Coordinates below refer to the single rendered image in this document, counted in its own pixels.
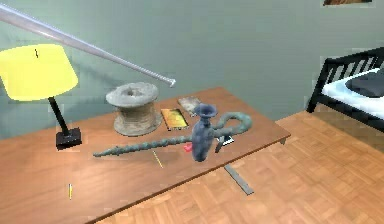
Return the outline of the yellow book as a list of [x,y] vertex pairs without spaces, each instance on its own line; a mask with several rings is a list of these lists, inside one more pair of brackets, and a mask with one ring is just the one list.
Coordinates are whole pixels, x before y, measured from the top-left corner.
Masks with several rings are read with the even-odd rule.
[[184,118],[182,112],[177,108],[162,109],[161,114],[169,131],[182,130],[189,127],[189,124]]

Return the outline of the framed wall picture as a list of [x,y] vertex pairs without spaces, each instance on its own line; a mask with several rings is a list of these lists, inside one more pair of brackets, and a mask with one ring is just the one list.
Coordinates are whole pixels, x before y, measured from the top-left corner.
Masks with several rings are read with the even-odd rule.
[[373,0],[324,0],[323,6],[328,5],[343,5],[343,4],[358,4],[358,3],[370,3]]

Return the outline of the dark grey pillow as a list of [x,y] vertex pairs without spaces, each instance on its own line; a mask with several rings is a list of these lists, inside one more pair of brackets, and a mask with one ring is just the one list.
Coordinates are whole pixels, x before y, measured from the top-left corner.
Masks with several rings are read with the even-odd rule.
[[346,87],[365,97],[380,98],[384,96],[384,72],[369,72],[350,79]]

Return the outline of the grey metal baseball bat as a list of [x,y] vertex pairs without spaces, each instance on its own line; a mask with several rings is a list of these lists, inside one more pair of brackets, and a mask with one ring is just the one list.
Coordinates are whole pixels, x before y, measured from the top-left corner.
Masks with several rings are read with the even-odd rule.
[[98,56],[100,58],[123,65],[144,75],[163,81],[167,83],[170,88],[174,87],[176,84],[176,80],[174,78],[165,77],[156,72],[140,67],[132,62],[124,60],[95,45],[83,41],[71,34],[65,33],[50,24],[42,22],[3,3],[0,3],[0,21],[57,41],[66,46],[70,46],[94,56]]

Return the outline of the yellow shade table lamp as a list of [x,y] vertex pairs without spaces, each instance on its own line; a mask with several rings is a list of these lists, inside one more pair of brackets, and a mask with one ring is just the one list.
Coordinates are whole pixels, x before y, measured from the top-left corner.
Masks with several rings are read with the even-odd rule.
[[78,77],[62,46],[37,44],[0,51],[0,80],[12,100],[49,101],[61,127],[56,133],[58,150],[82,143],[80,128],[68,128],[55,100],[55,96],[78,84]]

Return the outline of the black bed frame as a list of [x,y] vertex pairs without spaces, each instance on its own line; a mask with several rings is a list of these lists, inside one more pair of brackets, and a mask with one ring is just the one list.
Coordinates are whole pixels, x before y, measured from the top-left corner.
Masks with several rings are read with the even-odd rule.
[[363,71],[370,58],[372,58],[372,62],[369,65],[369,68],[379,68],[384,62],[384,47],[379,47],[337,58],[327,58],[322,66],[312,96],[308,101],[306,111],[308,113],[313,113],[317,104],[321,103],[327,107],[330,107],[331,109],[336,110],[337,112],[340,112],[384,133],[384,119],[370,115],[365,111],[362,111],[347,103],[333,99],[322,93],[324,86],[326,84],[330,84],[333,81],[336,71],[339,67],[343,68],[339,77],[339,80],[341,80],[344,77],[349,65],[354,65],[351,71],[351,75],[353,75],[356,74],[356,69],[359,63],[363,61],[363,67],[360,69],[360,71]]

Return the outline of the white mattress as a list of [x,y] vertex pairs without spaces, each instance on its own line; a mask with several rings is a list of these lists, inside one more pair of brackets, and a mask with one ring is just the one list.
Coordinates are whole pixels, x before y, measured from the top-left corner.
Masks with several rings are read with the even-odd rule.
[[375,68],[338,81],[333,81],[330,84],[325,84],[321,93],[331,97],[332,99],[346,103],[349,106],[360,109],[369,115],[373,115],[384,120],[384,96],[380,98],[369,98],[351,91],[346,87],[346,82],[350,79],[360,77],[371,72],[377,73],[378,71],[379,69]]

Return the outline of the brown wooden table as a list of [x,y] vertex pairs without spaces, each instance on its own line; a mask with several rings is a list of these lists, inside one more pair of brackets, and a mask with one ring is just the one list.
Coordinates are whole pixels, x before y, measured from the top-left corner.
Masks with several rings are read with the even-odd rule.
[[[203,162],[183,147],[94,157],[115,146],[171,136],[160,126],[142,137],[125,137],[113,129],[113,114],[77,122],[79,146],[59,151],[53,128],[0,141],[0,224],[91,224],[140,200],[206,174],[289,137],[289,132],[222,87],[198,92],[219,113],[240,111],[253,125]],[[73,186],[72,200],[68,184]]]

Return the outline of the black and white phone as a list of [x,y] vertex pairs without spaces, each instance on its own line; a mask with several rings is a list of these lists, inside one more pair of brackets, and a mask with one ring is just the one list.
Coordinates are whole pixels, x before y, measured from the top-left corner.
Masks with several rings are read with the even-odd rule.
[[217,139],[218,144],[215,148],[215,152],[218,153],[223,146],[226,146],[228,144],[231,144],[234,139],[231,136],[221,136]]

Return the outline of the green twisted staff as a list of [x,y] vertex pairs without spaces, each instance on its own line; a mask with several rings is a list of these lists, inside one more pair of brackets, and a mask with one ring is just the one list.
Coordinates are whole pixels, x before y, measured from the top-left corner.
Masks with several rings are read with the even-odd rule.
[[[214,139],[221,136],[234,136],[248,131],[252,126],[252,119],[249,115],[241,112],[224,113],[218,122],[212,125],[214,130]],[[177,145],[181,143],[192,143],[192,134],[189,136],[177,136],[165,138],[158,141],[143,142],[135,145],[116,146],[102,152],[94,152],[94,157],[102,157],[107,155],[121,155],[130,152],[143,151],[158,147],[166,147],[169,145]]]

